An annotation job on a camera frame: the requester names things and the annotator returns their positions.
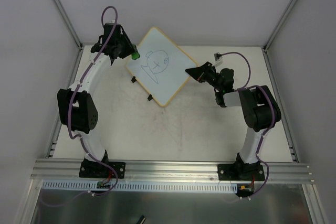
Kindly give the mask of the green whiteboard eraser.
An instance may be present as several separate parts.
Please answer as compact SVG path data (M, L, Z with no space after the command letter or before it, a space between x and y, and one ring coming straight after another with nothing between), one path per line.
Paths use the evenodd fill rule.
M132 60L137 60L137 59L139 59L139 58L140 58L140 54L139 54L138 51L135 51L135 52L133 52L133 53L131 54L131 59L132 59Z

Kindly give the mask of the white whiteboard with yellow frame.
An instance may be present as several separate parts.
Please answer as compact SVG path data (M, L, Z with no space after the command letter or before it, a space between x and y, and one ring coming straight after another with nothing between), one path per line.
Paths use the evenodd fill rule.
M137 46L140 58L128 60L127 70L161 107L167 106L187 83L186 69L197 62L157 27Z

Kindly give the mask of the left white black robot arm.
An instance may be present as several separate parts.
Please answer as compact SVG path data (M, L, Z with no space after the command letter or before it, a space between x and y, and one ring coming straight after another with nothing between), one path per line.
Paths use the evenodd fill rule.
M80 78L57 93L61 123L68 128L71 139L79 139L85 160L93 162L91 170L99 177L108 174L110 165L106 160L107 151L102 147L95 130L99 115L93 94L104 72L114 61L128 56L133 60L140 58L136 45L131 42L122 25L105 23L103 34L92 46L89 62Z

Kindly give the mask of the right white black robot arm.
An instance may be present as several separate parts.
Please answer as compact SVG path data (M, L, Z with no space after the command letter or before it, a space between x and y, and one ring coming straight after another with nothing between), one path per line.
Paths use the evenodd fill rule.
M242 109L247 133L240 152L232 164L217 165L221 181L264 181L265 172L259 153L267 132L281 120L280 108L267 86L253 86L234 90L234 71L224 68L219 73L206 62L185 72L199 83L207 82L215 90L215 100L222 108L238 106Z

